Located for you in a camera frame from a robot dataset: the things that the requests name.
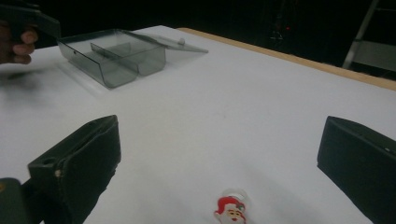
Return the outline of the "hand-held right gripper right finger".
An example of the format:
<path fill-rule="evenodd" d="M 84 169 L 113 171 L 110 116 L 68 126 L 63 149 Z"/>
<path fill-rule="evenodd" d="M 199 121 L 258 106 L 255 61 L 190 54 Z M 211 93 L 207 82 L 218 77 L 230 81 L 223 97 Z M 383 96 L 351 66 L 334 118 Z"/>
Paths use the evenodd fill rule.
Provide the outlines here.
<path fill-rule="evenodd" d="M 396 224 L 396 141 L 357 122 L 327 117 L 318 168 L 374 224 Z"/>

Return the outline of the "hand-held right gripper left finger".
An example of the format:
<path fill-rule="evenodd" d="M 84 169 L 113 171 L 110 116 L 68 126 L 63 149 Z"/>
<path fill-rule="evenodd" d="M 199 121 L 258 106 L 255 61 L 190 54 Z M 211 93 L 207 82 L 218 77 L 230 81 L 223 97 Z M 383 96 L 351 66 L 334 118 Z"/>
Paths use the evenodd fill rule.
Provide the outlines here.
<path fill-rule="evenodd" d="M 90 121 L 31 161 L 28 206 L 34 222 L 82 224 L 120 163 L 115 115 Z"/>

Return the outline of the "metal stand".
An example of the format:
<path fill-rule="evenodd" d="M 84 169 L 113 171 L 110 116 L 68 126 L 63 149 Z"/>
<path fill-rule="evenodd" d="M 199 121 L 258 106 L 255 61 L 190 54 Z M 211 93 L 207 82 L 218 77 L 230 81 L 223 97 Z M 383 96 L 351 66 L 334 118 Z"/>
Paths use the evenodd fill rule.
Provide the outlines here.
<path fill-rule="evenodd" d="M 359 63 L 396 72 L 396 45 L 388 45 L 364 38 L 374 14 L 380 11 L 389 11 L 388 8 L 379 7 L 379 2 L 380 0 L 372 0 L 345 57 L 343 68 L 350 69 L 353 63 Z"/>

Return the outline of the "clear grey plastic box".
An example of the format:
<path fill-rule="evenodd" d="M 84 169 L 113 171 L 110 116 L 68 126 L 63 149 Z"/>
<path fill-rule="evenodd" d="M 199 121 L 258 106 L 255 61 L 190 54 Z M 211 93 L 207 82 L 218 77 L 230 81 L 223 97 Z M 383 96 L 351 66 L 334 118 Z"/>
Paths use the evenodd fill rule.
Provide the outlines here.
<path fill-rule="evenodd" d="M 163 70 L 168 49 L 205 52 L 183 38 L 174 40 L 121 29 L 63 37 L 58 46 L 67 61 L 108 89 Z"/>

